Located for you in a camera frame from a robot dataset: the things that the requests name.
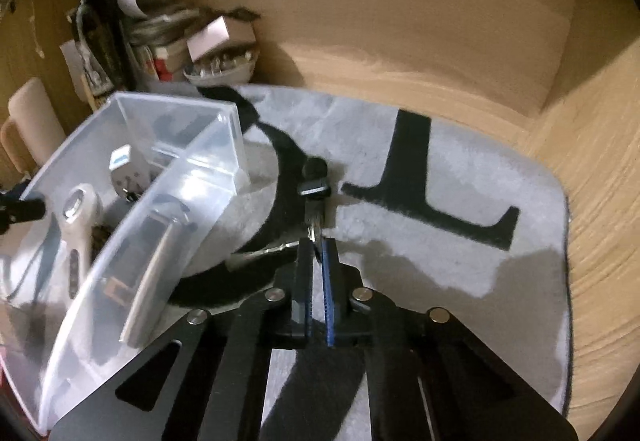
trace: wooden panel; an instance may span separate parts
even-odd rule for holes
[[[640,12],[577,0],[545,114],[521,144],[569,197],[574,304],[570,420],[596,430],[640,363]]]
[[[297,68],[311,60],[328,69],[337,52],[345,69],[371,76],[380,72],[372,66],[383,64],[388,77],[403,81],[408,91],[415,92],[415,84],[433,86],[454,103],[466,104],[471,97],[507,107],[510,111],[497,110],[508,118],[506,126],[518,127],[526,120],[522,116],[538,113],[548,95],[574,0],[192,1],[221,8],[243,4],[263,15],[256,24],[263,47],[258,72],[269,81],[274,62],[284,59]],[[292,54],[285,57],[285,48]],[[332,89],[330,78],[291,72],[306,87],[358,95],[353,88]],[[372,86],[380,96],[401,90],[390,90],[388,82],[369,82],[360,95],[369,96]],[[432,112],[439,113],[438,106],[444,108],[440,104]],[[444,116],[455,112],[446,110]],[[507,132],[511,139],[513,132]]]

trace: white bottle opener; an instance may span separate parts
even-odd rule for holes
[[[67,261],[69,277],[69,298],[73,300],[91,270],[92,227],[102,213],[100,199],[94,188],[88,184],[71,190],[60,219],[62,240],[69,249]],[[94,328],[91,302],[83,305],[82,315],[76,319],[72,343],[81,357],[90,357],[92,332]]]

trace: cardboard box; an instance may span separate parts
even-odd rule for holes
[[[191,60],[218,53],[231,47],[255,43],[254,28],[250,22],[221,16],[187,40]]]
[[[187,52],[187,39],[180,38],[175,42],[171,42],[165,46],[149,46],[154,58],[158,60],[167,60],[172,56],[182,55]]]

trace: clutter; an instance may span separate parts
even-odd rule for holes
[[[63,53],[78,96],[95,112],[114,91],[145,91],[154,81],[248,83],[259,18],[245,7],[214,11],[181,0],[81,0],[67,14],[74,43]]]
[[[247,84],[258,60],[257,49],[237,50],[203,59],[184,70],[184,75],[196,87]]]

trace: screw head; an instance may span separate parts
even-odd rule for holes
[[[264,292],[264,297],[269,302],[280,302],[284,298],[284,289],[280,289],[279,287],[272,287]]]
[[[444,307],[434,307],[431,311],[429,311],[429,318],[431,321],[436,322],[437,324],[445,324],[451,318],[449,311],[444,309]]]
[[[187,315],[187,322],[192,326],[197,326],[207,319],[207,312],[204,309],[192,309]]]
[[[371,300],[371,297],[373,296],[373,291],[370,290],[368,287],[358,287],[356,289],[353,290],[353,293],[351,293],[354,297],[354,299],[356,299],[358,302],[366,302],[367,300]]]

